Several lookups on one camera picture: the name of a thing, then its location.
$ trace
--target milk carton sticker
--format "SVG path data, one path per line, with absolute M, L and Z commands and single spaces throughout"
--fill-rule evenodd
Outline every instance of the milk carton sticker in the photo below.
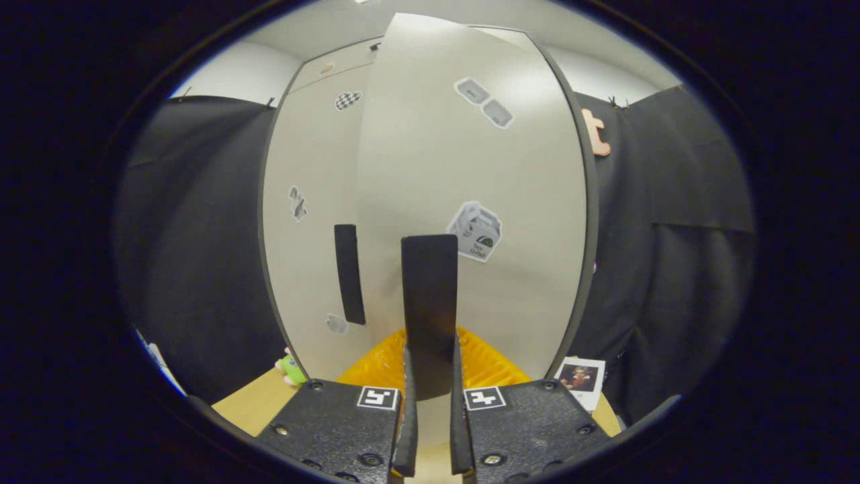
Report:
M 460 206 L 447 232 L 457 236 L 461 256 L 486 263 L 501 242 L 501 220 L 475 200 Z

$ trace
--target box sticker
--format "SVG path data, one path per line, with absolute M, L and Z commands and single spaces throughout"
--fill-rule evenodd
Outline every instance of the box sticker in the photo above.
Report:
M 292 219 L 299 223 L 302 221 L 305 215 L 308 214 L 308 207 L 304 203 L 304 195 L 302 192 L 298 191 L 298 187 L 296 185 L 292 185 L 290 188 L 290 212 L 292 212 Z
M 325 320 L 326 326 L 329 327 L 331 332 L 344 335 L 347 334 L 349 330 L 349 324 L 347 320 L 344 320 L 342 317 L 329 313 L 329 317 Z
M 480 106 L 489 99 L 489 93 L 473 78 L 460 79 L 454 84 L 454 89 L 464 97 L 466 101 Z
M 461 256 L 486 263 L 501 242 L 501 219 L 473 200 L 460 206 L 446 232 L 457 236 Z
M 513 122 L 513 115 L 495 99 L 484 104 L 482 111 L 493 124 L 502 129 L 507 129 Z

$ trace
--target orange object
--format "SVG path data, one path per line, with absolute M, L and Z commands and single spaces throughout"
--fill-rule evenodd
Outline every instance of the orange object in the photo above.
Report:
M 463 358 L 465 388 L 483 388 L 530 382 L 531 379 L 499 351 L 462 327 L 460 354 Z M 400 388 L 404 390 L 403 345 L 406 330 L 402 329 L 368 351 L 337 380 L 350 385 Z

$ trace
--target sticker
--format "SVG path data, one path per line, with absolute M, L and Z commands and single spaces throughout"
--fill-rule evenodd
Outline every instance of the sticker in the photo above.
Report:
M 357 406 L 394 410 L 397 404 L 397 388 L 363 387 Z
M 464 97 L 466 101 L 471 102 L 476 106 L 480 106 L 484 101 L 489 99 L 489 93 L 487 90 L 475 82 L 475 79 L 473 78 L 460 79 L 454 83 L 454 89 L 457 90 L 457 93 Z
M 337 334 L 347 334 L 347 330 L 349 329 L 347 321 L 334 314 L 329 314 L 329 317 L 325 320 L 325 324 L 328 325 L 331 332 L 336 332 Z
M 501 220 L 474 200 L 460 206 L 446 232 L 457 236 L 461 256 L 486 263 L 501 242 Z
M 556 379 L 591 413 L 600 400 L 605 366 L 603 360 L 566 357 L 556 372 Z
M 499 387 L 472 388 L 464 390 L 463 395 L 466 399 L 466 408 L 469 410 L 486 410 L 506 405 Z
M 335 108 L 338 111 L 342 111 L 357 103 L 359 99 L 361 99 L 360 91 L 345 92 L 335 99 Z
M 305 215 L 308 214 L 308 206 L 304 203 L 304 195 L 302 192 L 298 191 L 298 187 L 296 185 L 292 185 L 290 188 L 290 212 L 292 212 L 292 218 L 299 223 L 302 221 Z
M 482 111 L 484 115 L 493 122 L 493 124 L 502 129 L 507 129 L 507 127 L 511 126 L 511 123 L 513 122 L 513 115 L 507 112 L 507 109 L 505 109 L 495 99 L 484 104 Z

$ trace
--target checkered sticker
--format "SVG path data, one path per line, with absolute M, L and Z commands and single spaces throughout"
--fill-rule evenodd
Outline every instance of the checkered sticker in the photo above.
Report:
M 342 111 L 357 103 L 359 99 L 361 99 L 360 91 L 345 92 L 337 97 L 335 100 L 335 107 L 338 111 Z

